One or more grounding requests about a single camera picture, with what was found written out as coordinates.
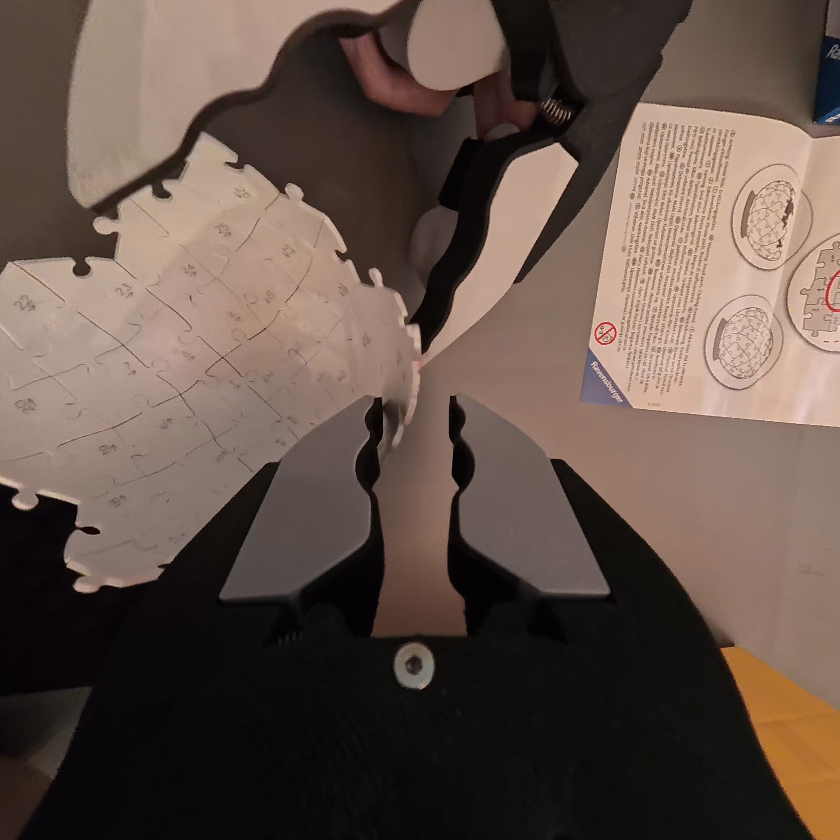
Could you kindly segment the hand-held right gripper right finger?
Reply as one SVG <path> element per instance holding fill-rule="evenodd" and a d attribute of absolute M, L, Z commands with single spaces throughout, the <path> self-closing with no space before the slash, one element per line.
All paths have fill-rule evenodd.
<path fill-rule="evenodd" d="M 448 576 L 468 634 L 500 608 L 529 624 L 545 602 L 600 601 L 611 588 L 550 458 L 530 436 L 467 395 L 448 406 L 457 485 Z"/>

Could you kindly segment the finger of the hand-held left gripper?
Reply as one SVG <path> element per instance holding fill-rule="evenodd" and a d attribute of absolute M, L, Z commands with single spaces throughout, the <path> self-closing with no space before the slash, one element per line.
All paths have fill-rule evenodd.
<path fill-rule="evenodd" d="M 85 208 L 182 152 L 207 107 L 263 87 L 279 53 L 327 25 L 369 28 L 396 1 L 93 1 L 69 85 L 66 172 Z"/>
<path fill-rule="evenodd" d="M 462 141 L 408 258 L 425 284 L 412 324 L 422 363 L 483 319 L 520 275 L 578 162 L 551 134 L 496 126 Z"/>

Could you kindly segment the person's dark clothing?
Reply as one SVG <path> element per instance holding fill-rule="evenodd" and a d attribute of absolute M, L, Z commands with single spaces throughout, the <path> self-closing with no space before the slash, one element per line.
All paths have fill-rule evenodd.
<path fill-rule="evenodd" d="M 203 622 L 231 561 L 208 526 L 154 584 L 74 589 L 63 553 L 76 530 L 68 502 L 12 505 L 2 487 L 2 696 L 110 685 L 165 696 L 198 669 Z"/>

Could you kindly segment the partly built puzzle ball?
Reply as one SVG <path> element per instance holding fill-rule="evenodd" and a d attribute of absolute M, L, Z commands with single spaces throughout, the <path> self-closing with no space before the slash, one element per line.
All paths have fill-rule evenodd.
<path fill-rule="evenodd" d="M 201 133 L 180 175 L 93 227 L 114 257 L 2 270 L 2 485 L 77 508 L 84 595 L 155 580 L 265 464 L 363 396 L 388 452 L 417 404 L 419 329 L 332 220 Z"/>

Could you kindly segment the colourful puzzle box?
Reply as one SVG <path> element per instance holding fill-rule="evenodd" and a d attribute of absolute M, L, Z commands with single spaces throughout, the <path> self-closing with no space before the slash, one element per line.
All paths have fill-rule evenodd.
<path fill-rule="evenodd" d="M 839 37 L 825 35 L 822 39 L 812 121 L 817 125 L 829 125 L 838 120 Z"/>

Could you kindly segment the yellow plastic bin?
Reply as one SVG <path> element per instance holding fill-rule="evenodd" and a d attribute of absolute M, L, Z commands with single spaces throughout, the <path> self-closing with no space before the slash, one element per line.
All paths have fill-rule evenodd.
<path fill-rule="evenodd" d="M 740 647 L 721 650 L 760 744 L 815 838 L 839 838 L 839 712 Z"/>

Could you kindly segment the white instruction leaflet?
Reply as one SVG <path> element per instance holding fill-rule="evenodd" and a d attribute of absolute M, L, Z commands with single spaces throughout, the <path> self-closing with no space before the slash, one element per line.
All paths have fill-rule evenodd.
<path fill-rule="evenodd" d="M 639 105 L 582 402 L 838 427 L 838 269 L 838 132 Z"/>

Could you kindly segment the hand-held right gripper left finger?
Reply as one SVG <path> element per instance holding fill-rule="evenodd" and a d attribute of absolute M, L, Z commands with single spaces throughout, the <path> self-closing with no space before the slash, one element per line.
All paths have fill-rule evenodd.
<path fill-rule="evenodd" d="M 373 487 L 384 431 L 380 397 L 363 396 L 279 462 L 219 594 L 226 605 L 282 605 L 295 618 L 335 607 L 370 634 L 385 571 Z"/>

